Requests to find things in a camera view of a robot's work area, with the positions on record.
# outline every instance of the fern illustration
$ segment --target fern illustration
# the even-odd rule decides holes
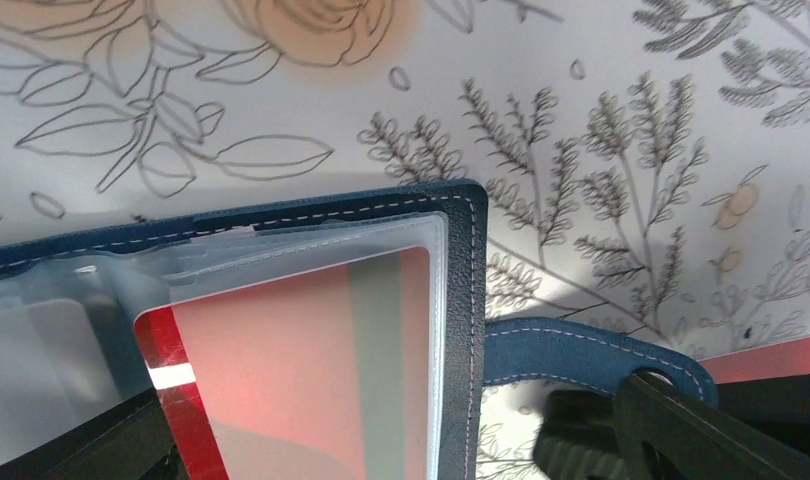
[[[449,135],[439,130],[440,122],[419,117],[411,129],[401,131],[396,119],[376,113],[358,141],[372,147],[368,157],[385,163],[385,172],[401,185],[463,178],[467,167],[461,165],[461,150],[450,149]]]
[[[683,2],[675,0],[647,3],[666,10],[666,15],[681,15],[684,10]],[[647,24],[661,20],[643,18]],[[660,27],[670,28],[666,23]],[[641,75],[628,92],[628,106],[620,104],[616,95],[603,93],[588,116],[587,133],[582,136],[588,152],[607,162],[618,160],[619,166],[594,171],[580,180],[585,204],[596,220],[613,224],[617,238],[582,236],[575,246],[583,259],[595,265],[597,287],[631,286],[635,315],[649,317],[650,328],[661,334],[658,311],[678,292],[686,235],[681,226],[671,232],[670,245],[656,269],[650,230],[673,219],[676,207],[690,202],[690,186],[699,181],[695,170],[708,161],[708,156],[702,138],[695,140],[691,148],[687,145],[693,106],[690,77],[670,82],[663,105],[649,73]],[[632,112],[628,120],[627,112]],[[635,162],[629,160],[633,143],[639,154]],[[636,168],[651,171],[653,189],[646,203],[638,194],[635,176],[640,172]],[[634,214],[641,238],[637,249],[626,234],[626,228],[633,223],[630,213]],[[646,281],[637,285],[642,275]]]
[[[634,21],[664,34],[647,42],[644,45],[647,51],[678,52],[676,58],[686,60],[731,43],[731,49],[723,51],[720,59],[734,85],[720,87],[720,98],[739,107],[770,107],[761,120],[767,127],[810,122],[810,1],[643,0],[643,3],[647,8],[637,10]],[[694,14],[694,9],[702,12]],[[740,36],[748,27],[751,14],[770,19],[803,49],[765,50]]]
[[[655,0],[651,4],[678,2]],[[647,19],[649,22],[659,19]],[[492,207],[515,231],[532,235],[537,258],[529,258],[494,238],[490,244],[501,253],[488,262],[488,311],[491,318],[509,309],[530,304],[557,310],[554,316],[569,318],[582,312],[608,307],[637,322],[665,341],[658,311],[677,295],[682,274],[686,233],[683,227],[669,232],[671,242],[663,258],[653,258],[650,230],[675,218],[679,206],[691,200],[689,190],[699,181],[698,167],[708,161],[702,138],[689,142],[693,85],[690,77],[670,82],[667,96],[659,99],[649,73],[629,88],[630,101],[604,92],[588,116],[587,131],[579,138],[544,142],[555,122],[558,97],[549,88],[536,92],[529,102],[509,94],[495,108],[475,79],[462,82],[459,100],[469,130],[478,135],[476,144],[489,147],[496,159],[496,178],[485,183]],[[452,149],[448,134],[438,121],[421,116],[412,127],[402,128],[396,119],[377,113],[358,141],[369,148],[368,157],[385,164],[385,172],[400,183],[414,184],[466,175],[461,153]],[[582,150],[610,163],[610,168],[577,176]],[[549,160],[538,161],[545,150]],[[630,161],[637,151],[638,157]],[[539,166],[549,165],[548,170]],[[653,191],[645,202],[638,195],[635,176],[649,175]],[[576,236],[573,246],[591,264],[594,288],[561,275],[546,262],[548,249],[570,241],[573,217],[582,204],[599,221],[613,224],[613,237]],[[629,242],[628,229],[637,228],[640,245]],[[541,281],[551,277],[594,301],[582,307],[562,305],[544,298]],[[624,306],[601,289],[631,290],[631,305]]]

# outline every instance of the card holder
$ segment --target card holder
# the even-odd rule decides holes
[[[442,350],[442,355],[436,355],[432,359],[436,362],[432,370],[439,371],[442,375],[442,395],[437,396],[437,400],[442,400],[442,403],[437,402],[440,410],[440,422],[436,422],[437,433],[434,440],[430,440],[424,446],[425,455],[430,458],[428,463],[436,465],[429,469],[428,474],[421,472],[421,476],[408,478],[471,478],[474,472],[478,407],[481,397],[486,212],[487,198],[484,190],[477,184],[467,181],[249,207],[80,232],[4,247],[0,249],[0,279],[17,275],[50,258],[83,259],[87,254],[101,252],[104,258],[100,258],[97,262],[101,266],[103,262],[115,262],[125,258],[114,255],[137,254],[128,258],[139,257],[133,263],[145,262],[156,271],[161,271],[167,264],[174,264],[173,268],[177,274],[151,277],[152,280],[166,281],[165,286],[169,288],[166,289],[167,298],[163,300],[173,303],[179,299],[198,298],[203,291],[196,289],[203,288],[210,278],[217,278],[213,270],[208,270],[214,268],[211,265],[196,272],[195,282],[185,283],[190,280],[191,269],[218,260],[217,254],[209,255],[212,258],[205,261],[196,255],[197,249],[200,252],[202,249],[208,251],[209,242],[216,241],[218,236],[226,236],[220,239],[223,247],[230,244],[230,248],[234,249],[233,253],[223,259],[242,251],[248,254],[244,258],[247,267],[256,258],[257,261],[263,261],[261,257],[267,255],[267,249],[270,253],[280,251],[283,254],[291,249],[304,248],[303,251],[306,253],[302,256],[306,264],[299,269],[308,271],[323,268],[326,263],[330,266],[352,261],[357,265],[360,263],[358,260],[362,258],[381,258],[384,249],[390,249],[391,239],[407,240],[404,238],[406,235],[403,235],[406,230],[388,232],[385,234],[386,237],[376,233],[349,241],[342,239],[342,248],[332,248],[327,253],[335,257],[341,255],[342,258],[332,261],[329,257],[314,264],[313,261],[308,261],[317,251],[316,248],[312,250],[311,245],[318,244],[320,239],[337,237],[350,228],[372,229],[374,224],[381,225],[379,228],[384,231],[382,224],[389,226],[391,222],[397,220],[407,221],[403,220],[403,217],[411,217],[412,220],[416,217],[418,221],[420,217],[442,217],[444,228],[438,238],[442,237],[446,253],[442,255],[443,268],[439,270],[442,272],[440,274],[442,278],[438,277],[435,288],[431,289],[432,294],[443,296],[443,302],[440,302],[443,304],[443,312],[439,317],[444,321],[444,328],[442,334],[436,335],[441,338],[435,338],[432,343],[435,349]],[[326,232],[321,234],[321,229],[325,229]],[[245,243],[251,235],[268,233],[271,234],[271,238],[267,245]],[[232,235],[236,236],[228,240],[228,236]],[[187,250],[184,256],[169,262],[144,260],[150,254],[153,255],[153,259],[157,258],[154,250],[156,248],[160,249],[162,246],[185,240],[191,242],[184,246]],[[402,250],[408,246],[407,244],[408,241],[405,241],[397,248]],[[275,277],[291,275],[288,270],[284,270],[282,274],[273,273],[278,268],[286,268],[286,265],[288,263],[270,259],[267,262],[267,269],[271,269],[269,272]],[[125,301],[126,288],[121,287],[121,285],[136,285],[136,282],[121,280],[119,272],[122,270],[119,268],[110,271],[113,272],[113,290],[123,292],[120,295],[121,303],[128,307],[129,312],[137,310],[139,307],[132,309],[130,303]],[[130,271],[142,273],[134,268]],[[234,271],[242,277],[244,273],[254,273],[255,269],[236,268]],[[220,276],[223,280],[230,277],[230,275]],[[240,277],[234,277],[235,288],[242,284],[255,283],[254,279],[250,280],[251,277],[245,279]],[[371,348],[365,350],[366,354],[373,354]],[[371,440],[376,444],[383,443],[382,438],[376,437]],[[431,448],[426,448],[430,445],[435,451],[434,454],[431,453]]]
[[[438,478],[445,215],[329,233],[114,272],[191,476]]]

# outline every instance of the plastic page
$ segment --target plastic page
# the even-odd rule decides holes
[[[381,233],[407,229],[408,222],[408,228],[419,230],[427,221],[403,216],[276,231],[237,229],[131,255],[87,252],[47,260],[17,276],[1,278],[0,374],[7,374],[0,375],[0,439],[7,441],[0,440],[0,464],[149,388],[151,381],[131,334],[132,321],[143,310],[136,305],[144,298],[159,299],[149,306],[165,305],[179,295],[195,294],[197,288],[219,290],[220,275],[215,272],[226,262],[280,257],[287,250],[313,244],[346,245],[351,253],[345,256],[339,248],[327,250],[335,252],[330,257],[336,259],[334,263],[354,257],[356,248],[358,256],[376,254],[367,250],[367,244],[343,243],[344,239],[378,238]],[[437,229],[442,229],[443,221],[439,217],[431,221],[437,223],[438,233],[431,242],[440,242]],[[414,235],[402,240],[382,250],[429,241]],[[239,277],[232,276],[238,270],[228,269],[235,286],[249,278],[252,283],[271,279],[288,265],[269,269],[272,265],[262,263],[269,273],[246,278],[256,270],[254,264]],[[296,267],[302,270],[312,264],[303,260]],[[200,277],[201,282],[194,280],[190,285],[183,280]],[[177,285],[169,288],[172,282]],[[433,342],[442,345],[442,335],[433,337]]]
[[[171,285],[135,333],[190,475],[435,479],[445,238],[389,222]]]

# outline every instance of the botanical sketch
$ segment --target botanical sketch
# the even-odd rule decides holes
[[[762,124],[785,127],[810,121],[810,0],[643,0],[634,21],[659,38],[645,49],[689,60],[714,51],[732,77],[720,97],[763,109]],[[799,48],[766,48],[750,37],[754,16],[765,17]]]
[[[690,187],[699,181],[697,171],[708,160],[702,138],[691,138],[688,128],[693,104],[690,78],[672,81],[665,101],[659,100],[648,73],[629,88],[628,104],[621,103],[617,95],[603,93],[590,111],[587,131],[578,138],[553,143],[549,170],[543,170],[546,162],[538,161],[533,147],[550,136],[549,126],[556,120],[552,111],[558,97],[551,89],[537,92],[527,107],[509,95],[502,112],[487,102],[475,80],[463,82],[462,90],[464,117],[478,135],[473,141],[491,147],[489,157],[496,159],[501,174],[486,184],[493,207],[502,212],[511,229],[531,232],[538,251],[536,260],[526,259],[515,249],[490,240],[503,254],[488,260],[488,310],[519,310],[539,303],[556,310],[556,317],[569,318],[609,306],[636,323],[632,331],[628,332],[625,325],[616,326],[611,318],[606,323],[606,319],[594,319],[595,323],[627,333],[648,328],[666,340],[658,312],[679,292],[682,251],[688,236],[682,226],[670,225],[675,223],[680,206],[691,201]],[[429,124],[436,137],[439,123]],[[414,140],[425,137],[420,133],[424,125],[421,117],[413,129],[402,132],[395,119],[384,120],[377,114],[359,141],[372,146],[369,157],[385,162],[385,171],[405,184],[465,175],[459,165],[460,150],[448,150],[448,135],[441,135],[442,141],[435,148],[427,148],[426,143],[412,148]],[[579,176],[580,158],[617,165]],[[640,173],[648,175],[653,185],[652,194],[644,200],[639,197],[639,180],[635,178]],[[583,205],[583,214],[611,224],[613,236],[573,230],[573,216]],[[629,242],[628,228],[637,230],[640,245]],[[670,243],[656,258],[649,234],[665,228]],[[546,251],[568,241],[591,265],[597,279],[594,288],[547,265]],[[537,290],[544,277],[564,282],[597,300],[571,308],[540,298]],[[620,304],[600,293],[614,287],[630,288],[631,304]]]
[[[229,114],[225,107],[185,98],[170,87],[171,76],[242,86],[261,81],[282,60],[348,66],[382,42],[394,2],[350,3],[349,14],[341,16],[344,24],[330,29],[325,49],[315,50],[307,49],[306,40],[319,37],[321,25],[314,22],[322,20],[307,5],[288,11],[280,2],[235,0],[5,3],[0,2],[0,95],[24,107],[67,108],[48,115],[15,147],[108,161],[107,173],[96,179],[98,193],[135,169],[152,193],[171,197],[197,179],[197,162],[230,177],[269,181],[308,173],[333,152],[304,132],[261,132],[226,144],[218,135]],[[202,18],[213,28],[202,29]],[[62,40],[83,41],[80,58],[48,53]],[[41,52],[38,44],[50,48]],[[95,94],[85,100],[93,90],[104,100],[96,101]]]
[[[514,447],[507,447],[498,441],[502,430],[501,423],[479,427],[479,449],[476,458],[476,478],[479,480],[522,480],[541,478],[537,465],[532,461],[537,432],[522,437]]]
[[[732,228],[749,212],[759,192],[758,187],[750,181],[764,168],[759,167],[748,173],[734,193],[714,197],[703,204],[723,203],[715,222],[717,228]],[[740,285],[730,281],[731,272],[736,271],[742,263],[743,253],[740,250],[728,247],[719,257],[708,261],[717,285],[710,299],[715,314],[699,319],[698,327],[725,327],[730,351],[776,343],[796,337],[806,329],[806,313],[810,306],[810,230],[799,228],[804,201],[804,188],[797,186],[788,207],[791,239],[777,257],[778,260],[770,263],[756,284]],[[796,303],[792,304],[794,306],[790,307],[788,313],[763,312],[771,304],[794,299]],[[696,346],[692,353],[703,354]]]

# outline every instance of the gray stripe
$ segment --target gray stripe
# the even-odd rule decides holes
[[[399,284],[399,254],[349,266],[367,480],[405,478],[405,378]]]

